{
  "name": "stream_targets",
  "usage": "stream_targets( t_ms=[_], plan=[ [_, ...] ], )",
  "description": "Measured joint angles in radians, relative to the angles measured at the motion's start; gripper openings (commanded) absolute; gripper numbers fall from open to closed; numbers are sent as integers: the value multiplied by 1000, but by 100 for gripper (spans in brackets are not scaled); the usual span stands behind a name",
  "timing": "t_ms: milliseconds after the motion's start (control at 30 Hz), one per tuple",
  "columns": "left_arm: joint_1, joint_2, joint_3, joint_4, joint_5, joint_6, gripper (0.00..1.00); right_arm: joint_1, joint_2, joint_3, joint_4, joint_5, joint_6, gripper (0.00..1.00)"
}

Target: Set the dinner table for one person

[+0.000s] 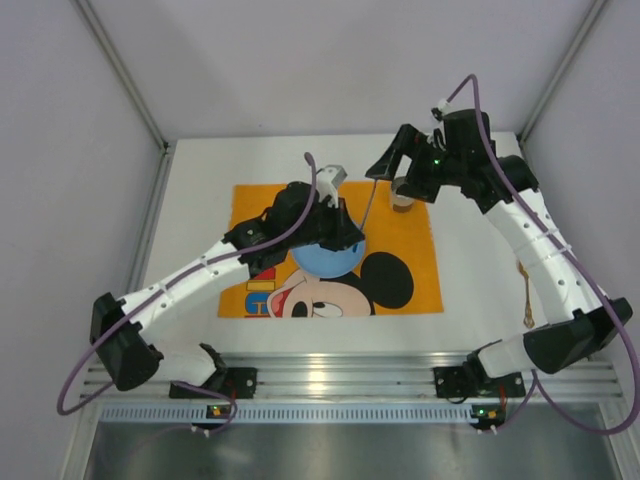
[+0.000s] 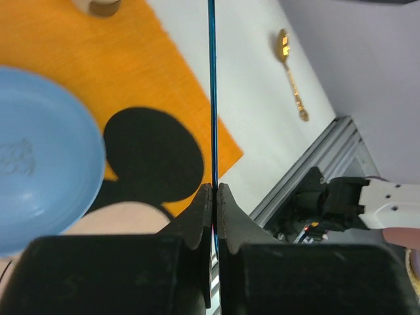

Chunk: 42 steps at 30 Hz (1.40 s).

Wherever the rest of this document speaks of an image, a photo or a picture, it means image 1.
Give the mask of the blue metallic fork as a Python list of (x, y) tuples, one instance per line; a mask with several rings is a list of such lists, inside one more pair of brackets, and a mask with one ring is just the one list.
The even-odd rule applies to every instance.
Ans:
[(374, 180), (374, 182), (372, 184), (372, 189), (371, 189), (368, 201), (367, 201), (367, 205), (366, 205), (366, 208), (365, 208), (365, 211), (364, 211), (361, 223), (360, 223), (360, 227), (359, 227), (362, 232), (364, 232), (366, 222), (367, 222), (368, 217), (369, 217), (370, 212), (371, 212), (372, 204), (373, 204), (373, 201), (374, 201), (375, 195), (376, 195), (377, 185), (378, 185), (378, 181)]

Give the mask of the blue plastic plate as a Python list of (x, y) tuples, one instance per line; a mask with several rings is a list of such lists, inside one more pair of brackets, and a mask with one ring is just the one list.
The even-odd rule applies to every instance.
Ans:
[(321, 279), (332, 279), (353, 271), (363, 260), (365, 250), (363, 240), (345, 250), (331, 251), (313, 244), (295, 248), (291, 253), (301, 270)]

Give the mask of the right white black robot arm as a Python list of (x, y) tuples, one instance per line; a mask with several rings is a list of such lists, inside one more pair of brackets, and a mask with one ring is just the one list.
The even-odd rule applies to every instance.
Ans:
[(463, 364), (468, 377), (482, 385), (524, 370), (555, 374), (604, 349), (617, 335), (608, 313), (627, 323), (629, 302), (596, 294), (568, 260), (571, 249), (549, 215), (538, 180), (520, 156), (497, 156), (486, 112), (459, 110), (441, 121), (432, 134), (402, 125), (366, 177), (392, 181), (400, 161), (409, 158), (402, 195), (432, 203), (441, 187), (459, 188), (509, 244), (547, 320), (470, 353)]

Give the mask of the orange cartoon mouse placemat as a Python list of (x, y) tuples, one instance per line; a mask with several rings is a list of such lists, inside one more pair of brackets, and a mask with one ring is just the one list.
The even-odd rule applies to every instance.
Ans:
[[(340, 188), (351, 218), (361, 223), (370, 182)], [(256, 278), (225, 290), (222, 318), (340, 318), (441, 313), (438, 265), (427, 208), (414, 203), (394, 212), (390, 189), (377, 185), (364, 229), (363, 260), (351, 272), (321, 279), (301, 270), (290, 252), (286, 260)]]

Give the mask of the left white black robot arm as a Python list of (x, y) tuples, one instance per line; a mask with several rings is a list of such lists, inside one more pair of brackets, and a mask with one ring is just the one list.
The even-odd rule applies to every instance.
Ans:
[(119, 391), (133, 390), (152, 378), (205, 384), (217, 365), (211, 347), (172, 357), (161, 332), (200, 303), (282, 263), (296, 248), (318, 245), (343, 251), (365, 236), (351, 219), (346, 201), (292, 182), (272, 205), (236, 224), (207, 252), (165, 279), (115, 298), (98, 297), (92, 307), (90, 343)]

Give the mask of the paper cup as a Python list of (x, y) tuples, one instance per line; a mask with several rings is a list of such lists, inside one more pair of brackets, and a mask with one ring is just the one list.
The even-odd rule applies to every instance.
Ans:
[(406, 213), (411, 210), (414, 200), (410, 197), (401, 195), (399, 189), (405, 184), (404, 176), (397, 177), (391, 182), (390, 186), (390, 205), (394, 212)]

